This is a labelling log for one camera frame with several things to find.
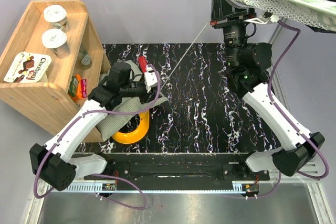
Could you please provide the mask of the green checked cushion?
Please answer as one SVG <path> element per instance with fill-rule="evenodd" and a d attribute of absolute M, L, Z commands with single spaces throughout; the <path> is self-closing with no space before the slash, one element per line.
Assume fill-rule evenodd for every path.
<path fill-rule="evenodd" d="M 133 61 L 127 60 L 124 62 L 118 63 L 128 63 L 134 74 L 141 74 L 141 70 L 138 65 L 136 65 Z M 102 73 L 99 77 L 99 82 L 103 80 L 105 76 L 109 74 L 109 70 L 107 73 Z M 151 108 L 158 106 L 164 102 L 168 101 L 167 97 L 165 97 L 162 92 L 160 92 L 159 98 L 156 100 L 155 105 Z M 139 98 L 122 98 L 121 104 L 117 105 L 113 111 L 127 113 L 127 112 L 139 112 L 144 109 L 148 109 L 149 105 L 153 101 L 145 104 L 141 104 Z M 111 136 L 113 136 L 116 132 L 121 131 L 121 129 L 134 117 L 135 115 L 115 115 L 108 114 L 105 119 L 99 122 L 96 125 L 96 128 L 102 135 L 103 141 L 108 140 Z"/>

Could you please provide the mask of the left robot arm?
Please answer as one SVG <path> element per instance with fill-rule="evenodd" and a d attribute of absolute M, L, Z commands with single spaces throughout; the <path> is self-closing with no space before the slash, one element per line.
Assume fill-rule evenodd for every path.
<path fill-rule="evenodd" d="M 66 126 L 44 145 L 31 147 L 29 155 L 35 175 L 34 187 L 42 179 L 53 189 L 62 191 L 77 178 L 112 177 L 114 167 L 103 155 L 74 158 L 73 154 L 91 130 L 106 117 L 132 117 L 155 106 L 161 89 L 158 71 L 148 64 L 140 80 L 135 81 L 130 78 L 131 70 L 128 62 L 112 66 Z"/>

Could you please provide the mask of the red toothpaste box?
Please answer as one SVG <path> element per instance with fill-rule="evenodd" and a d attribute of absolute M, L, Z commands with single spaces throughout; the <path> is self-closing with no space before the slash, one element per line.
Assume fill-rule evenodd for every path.
<path fill-rule="evenodd" d="M 148 66 L 148 62 L 146 60 L 146 57 L 145 56 L 140 56 L 138 58 L 138 62 L 139 62 L 139 66 L 141 68 L 141 71 L 143 73 L 146 73 L 147 72 L 147 66 Z"/>

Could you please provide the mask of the glass jar on shelf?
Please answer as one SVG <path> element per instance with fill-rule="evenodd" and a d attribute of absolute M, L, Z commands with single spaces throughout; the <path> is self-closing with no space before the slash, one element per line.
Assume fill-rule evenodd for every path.
<path fill-rule="evenodd" d="M 91 57 L 82 46 L 79 48 L 77 62 L 79 63 L 79 66 L 84 70 L 87 70 L 92 66 Z"/>

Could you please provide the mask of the Chobani yogurt flip pack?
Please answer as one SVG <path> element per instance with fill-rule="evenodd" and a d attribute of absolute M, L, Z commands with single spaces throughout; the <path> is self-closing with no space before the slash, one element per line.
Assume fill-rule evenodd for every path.
<path fill-rule="evenodd" d="M 20 52 L 18 53 L 9 70 L 4 82 L 7 83 L 36 83 L 48 82 L 47 70 L 51 64 L 51 56 Z"/>

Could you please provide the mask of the wooden shelf unit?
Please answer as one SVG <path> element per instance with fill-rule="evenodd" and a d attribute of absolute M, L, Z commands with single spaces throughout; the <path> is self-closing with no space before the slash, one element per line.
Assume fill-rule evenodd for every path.
<path fill-rule="evenodd" d="M 58 58 L 43 46 L 41 37 L 51 28 L 43 11 L 47 6 L 60 5 L 68 13 L 67 32 L 70 55 Z M 88 52 L 92 66 L 84 70 L 77 62 L 80 47 Z M 85 100 L 73 101 L 68 95 L 71 77 L 79 74 L 87 79 L 87 91 L 99 83 L 99 77 L 110 69 L 110 63 L 92 23 L 86 5 L 80 0 L 30 1 L 1 55 L 1 79 L 20 52 L 51 56 L 47 70 L 48 82 L 7 83 L 1 80 L 1 99 L 15 110 L 56 135 L 75 116 Z"/>

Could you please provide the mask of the yellow pet bowl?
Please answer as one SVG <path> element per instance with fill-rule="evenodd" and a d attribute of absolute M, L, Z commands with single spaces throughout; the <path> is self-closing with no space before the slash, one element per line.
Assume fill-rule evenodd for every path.
<path fill-rule="evenodd" d="M 150 111 L 147 110 L 139 114 L 140 122 L 138 127 L 129 133 L 116 132 L 112 139 L 117 143 L 130 145 L 141 141 L 150 128 Z"/>

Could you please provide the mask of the white lidded cup rear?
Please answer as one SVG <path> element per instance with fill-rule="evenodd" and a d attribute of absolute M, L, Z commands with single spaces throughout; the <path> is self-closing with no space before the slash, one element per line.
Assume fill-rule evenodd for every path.
<path fill-rule="evenodd" d="M 50 5 L 44 9 L 45 21 L 51 23 L 55 29 L 60 29 L 63 32 L 68 32 L 70 25 L 67 18 L 67 11 L 60 5 Z"/>

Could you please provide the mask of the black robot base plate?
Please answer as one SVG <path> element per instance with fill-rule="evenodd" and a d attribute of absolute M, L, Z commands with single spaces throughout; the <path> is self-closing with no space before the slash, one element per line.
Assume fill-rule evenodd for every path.
<path fill-rule="evenodd" d="M 129 180 L 142 191 L 232 190 L 234 181 L 269 181 L 267 171 L 254 173 L 247 154 L 112 153 L 104 175 Z"/>

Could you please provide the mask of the pink small packet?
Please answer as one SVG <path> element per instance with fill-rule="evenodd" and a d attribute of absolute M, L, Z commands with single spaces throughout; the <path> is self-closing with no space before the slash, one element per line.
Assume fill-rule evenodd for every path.
<path fill-rule="evenodd" d="M 87 97 L 87 79 L 81 79 L 81 97 Z"/>

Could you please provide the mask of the white lidded cup front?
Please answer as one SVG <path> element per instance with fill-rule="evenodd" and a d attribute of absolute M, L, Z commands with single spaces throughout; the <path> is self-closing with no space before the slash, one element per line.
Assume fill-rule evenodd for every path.
<path fill-rule="evenodd" d="M 58 58 L 67 58 L 70 55 L 70 48 L 67 42 L 67 35 L 61 29 L 49 29 L 41 37 L 45 48 L 52 50 Z"/>

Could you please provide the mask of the white lidded cup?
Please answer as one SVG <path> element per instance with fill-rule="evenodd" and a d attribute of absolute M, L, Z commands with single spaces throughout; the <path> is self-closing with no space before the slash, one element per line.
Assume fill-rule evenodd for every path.
<path fill-rule="evenodd" d="M 51 23 L 55 29 L 60 29 L 63 32 L 68 32 L 70 25 L 67 18 L 67 11 L 60 5 L 50 5 L 44 9 L 45 21 Z"/>
<path fill-rule="evenodd" d="M 70 48 L 67 42 L 67 35 L 61 29 L 49 29 L 41 37 L 45 48 L 52 50 L 58 58 L 67 58 L 70 55 Z"/>

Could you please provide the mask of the orange green sponge pack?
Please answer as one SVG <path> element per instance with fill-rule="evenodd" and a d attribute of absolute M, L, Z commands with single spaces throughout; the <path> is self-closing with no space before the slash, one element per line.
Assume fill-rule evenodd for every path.
<path fill-rule="evenodd" d="M 68 89 L 68 95 L 73 101 L 82 99 L 80 75 L 76 74 L 72 76 L 70 86 Z"/>

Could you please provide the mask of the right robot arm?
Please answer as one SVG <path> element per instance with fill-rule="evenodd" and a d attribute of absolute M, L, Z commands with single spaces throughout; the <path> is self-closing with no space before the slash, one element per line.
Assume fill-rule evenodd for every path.
<path fill-rule="evenodd" d="M 325 138 L 304 127 L 273 94 L 274 75 L 267 74 L 272 66 L 272 45 L 249 43 L 246 33 L 248 24 L 256 25 L 256 17 L 254 8 L 238 6 L 231 0 L 212 0 L 210 25 L 223 31 L 228 88 L 261 116 L 280 142 L 279 148 L 248 156 L 239 166 L 239 174 L 245 180 L 271 169 L 289 177 L 303 175 L 305 164 L 322 155 Z"/>

